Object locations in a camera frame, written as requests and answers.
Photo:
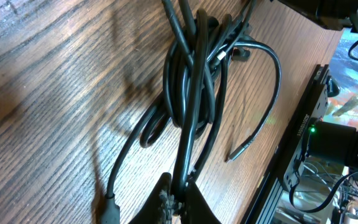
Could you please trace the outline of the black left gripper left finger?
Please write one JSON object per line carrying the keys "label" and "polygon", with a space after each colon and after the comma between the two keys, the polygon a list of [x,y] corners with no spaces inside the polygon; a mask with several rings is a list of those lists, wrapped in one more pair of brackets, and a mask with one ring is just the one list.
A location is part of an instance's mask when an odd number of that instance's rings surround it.
{"label": "black left gripper left finger", "polygon": [[130,224],[171,224],[178,203],[170,193],[172,175],[164,172]]}

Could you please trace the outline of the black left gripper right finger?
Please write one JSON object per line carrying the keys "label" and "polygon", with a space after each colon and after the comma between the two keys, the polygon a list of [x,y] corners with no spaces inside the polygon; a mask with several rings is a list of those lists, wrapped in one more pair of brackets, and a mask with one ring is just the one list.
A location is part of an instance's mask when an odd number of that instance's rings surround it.
{"label": "black left gripper right finger", "polygon": [[189,182],[185,191],[184,224],[221,224],[216,218],[195,182]]}

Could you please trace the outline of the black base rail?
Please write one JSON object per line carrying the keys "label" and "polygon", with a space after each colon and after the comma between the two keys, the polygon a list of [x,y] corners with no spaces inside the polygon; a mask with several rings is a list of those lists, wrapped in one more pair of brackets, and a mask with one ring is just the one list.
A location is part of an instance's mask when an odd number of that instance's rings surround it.
{"label": "black base rail", "polygon": [[241,223],[270,223],[282,194],[296,183],[293,165],[302,157],[304,133],[310,120],[322,118],[328,107],[328,76],[328,65],[315,67]]}

